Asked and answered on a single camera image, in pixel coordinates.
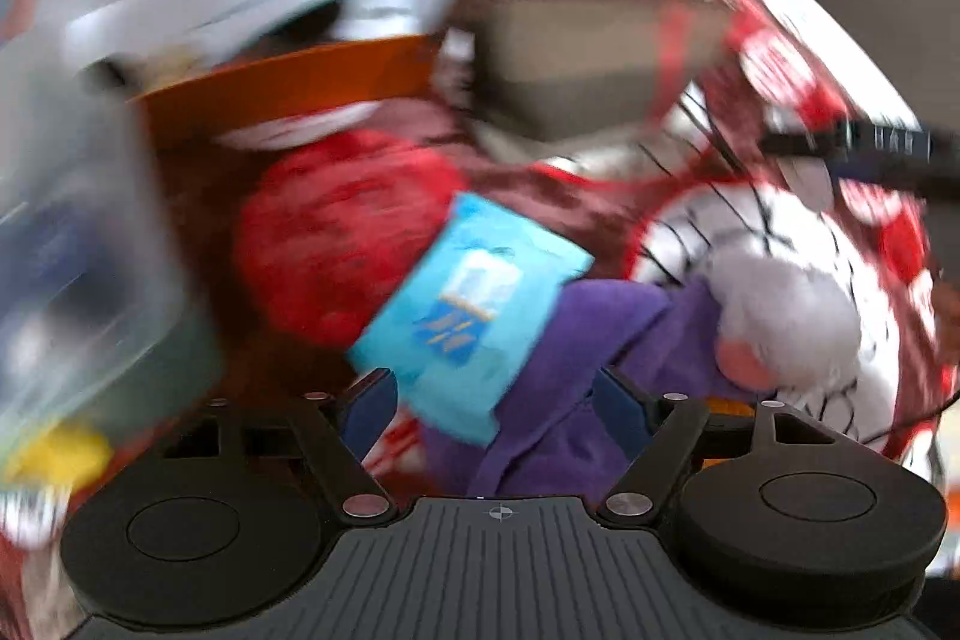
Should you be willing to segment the purple plush slipper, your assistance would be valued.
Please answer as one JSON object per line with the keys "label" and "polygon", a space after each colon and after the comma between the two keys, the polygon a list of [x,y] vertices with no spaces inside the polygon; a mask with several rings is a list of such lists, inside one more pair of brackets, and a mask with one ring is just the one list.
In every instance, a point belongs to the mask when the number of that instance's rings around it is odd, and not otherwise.
{"label": "purple plush slipper", "polygon": [[421,429],[425,471],[448,495],[580,495],[596,505],[630,464],[594,413],[590,390],[612,367],[659,398],[750,403],[715,359],[721,307],[701,278],[682,287],[582,280],[563,287],[523,370],[496,406],[487,447]]}

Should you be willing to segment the teal wet wipes pack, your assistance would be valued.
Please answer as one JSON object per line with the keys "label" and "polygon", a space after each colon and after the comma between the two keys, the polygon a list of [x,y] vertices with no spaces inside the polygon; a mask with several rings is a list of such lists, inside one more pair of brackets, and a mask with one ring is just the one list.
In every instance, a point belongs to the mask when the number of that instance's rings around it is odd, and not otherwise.
{"label": "teal wet wipes pack", "polygon": [[494,408],[544,333],[563,286],[594,263],[583,247],[475,193],[449,219],[350,347],[358,370],[389,369],[421,422],[487,447]]}

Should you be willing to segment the white textured cloth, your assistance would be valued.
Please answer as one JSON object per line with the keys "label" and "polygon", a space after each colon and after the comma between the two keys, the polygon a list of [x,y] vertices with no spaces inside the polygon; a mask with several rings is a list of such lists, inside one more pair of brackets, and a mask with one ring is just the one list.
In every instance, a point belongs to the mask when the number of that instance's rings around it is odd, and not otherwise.
{"label": "white textured cloth", "polygon": [[734,385],[810,392],[859,372],[861,319],[832,276],[740,248],[711,255],[703,276],[721,307],[716,362]]}

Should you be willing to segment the orange honeycomb silicone mat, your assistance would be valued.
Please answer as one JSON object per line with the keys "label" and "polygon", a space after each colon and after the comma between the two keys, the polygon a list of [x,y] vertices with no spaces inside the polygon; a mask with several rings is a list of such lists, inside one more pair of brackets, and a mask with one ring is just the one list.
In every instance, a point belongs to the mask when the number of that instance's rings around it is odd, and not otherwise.
{"label": "orange honeycomb silicone mat", "polygon": [[754,438],[755,409],[733,399],[708,398],[709,420],[698,443],[704,468],[747,455]]}

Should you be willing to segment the red patterned fleece blanket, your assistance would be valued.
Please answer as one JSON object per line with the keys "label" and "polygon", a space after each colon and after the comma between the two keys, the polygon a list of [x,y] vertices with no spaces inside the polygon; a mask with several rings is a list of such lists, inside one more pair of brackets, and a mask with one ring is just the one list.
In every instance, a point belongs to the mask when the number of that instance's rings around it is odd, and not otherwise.
{"label": "red patterned fleece blanket", "polygon": [[[460,0],[454,0],[455,7]],[[809,0],[721,0],[717,64],[654,122],[532,143],[472,113],[473,37],[444,14],[430,94],[153,142],[137,101],[202,71],[189,50],[101,58],[155,152],[172,236],[223,360],[210,392],[93,482],[5,487],[2,632],[31,632],[25,565],[73,638],[918,638],[940,492],[900,464],[952,372],[916,289],[921,198],[768,158],[765,133],[913,112]],[[594,257],[582,280],[682,287],[721,250],[832,276],[861,319],[859,372],[752,393],[747,455],[700,450],[658,521],[580,495],[434,489],[400,401],[363,466],[387,523],[340,523],[291,427],[302,398],[371,370],[350,347],[475,193]]]}

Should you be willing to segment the brown striped zip pouch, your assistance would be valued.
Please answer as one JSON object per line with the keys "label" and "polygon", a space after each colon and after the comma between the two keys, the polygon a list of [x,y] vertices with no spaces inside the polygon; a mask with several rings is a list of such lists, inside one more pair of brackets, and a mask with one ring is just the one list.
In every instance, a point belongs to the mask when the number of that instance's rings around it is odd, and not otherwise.
{"label": "brown striped zip pouch", "polygon": [[532,143],[654,122],[719,62],[721,0],[460,0],[473,37],[472,113]]}

